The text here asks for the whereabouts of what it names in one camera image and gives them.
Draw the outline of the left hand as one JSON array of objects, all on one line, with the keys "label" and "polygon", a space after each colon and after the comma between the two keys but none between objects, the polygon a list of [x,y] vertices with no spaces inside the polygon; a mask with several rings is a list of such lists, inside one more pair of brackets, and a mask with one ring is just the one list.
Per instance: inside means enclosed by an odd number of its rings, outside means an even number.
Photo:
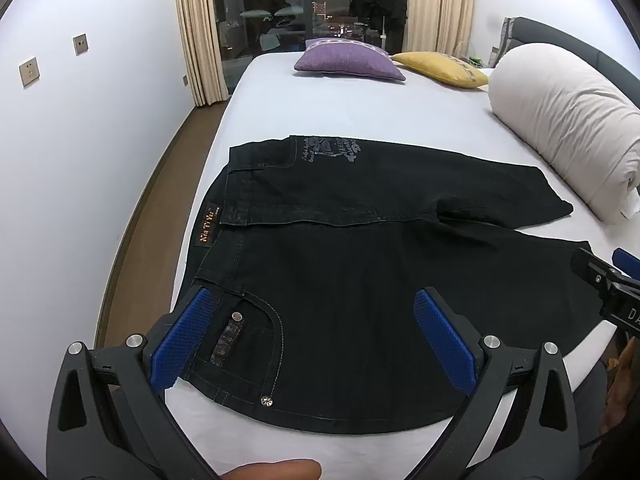
[{"label": "left hand", "polygon": [[246,464],[227,471],[221,480],[319,480],[321,465],[315,460],[296,458],[273,463]]}]

